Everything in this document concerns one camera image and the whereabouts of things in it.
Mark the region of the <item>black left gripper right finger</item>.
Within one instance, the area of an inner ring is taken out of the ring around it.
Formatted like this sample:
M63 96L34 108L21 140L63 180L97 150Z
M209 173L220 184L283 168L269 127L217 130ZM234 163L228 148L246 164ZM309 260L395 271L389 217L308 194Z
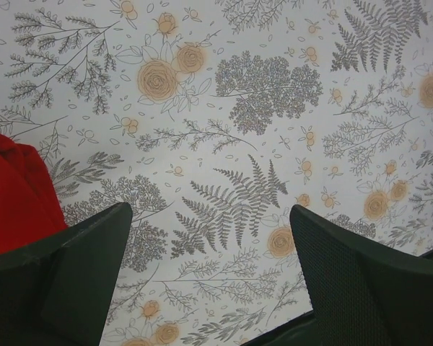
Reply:
M433 345L433 250L392 249L301 205L289 220L323 345Z

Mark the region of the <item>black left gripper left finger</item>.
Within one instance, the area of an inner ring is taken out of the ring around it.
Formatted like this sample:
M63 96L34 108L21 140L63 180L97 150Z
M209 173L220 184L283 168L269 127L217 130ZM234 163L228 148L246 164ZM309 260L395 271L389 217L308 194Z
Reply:
M133 212L116 203L0 255L0 345L98 345Z

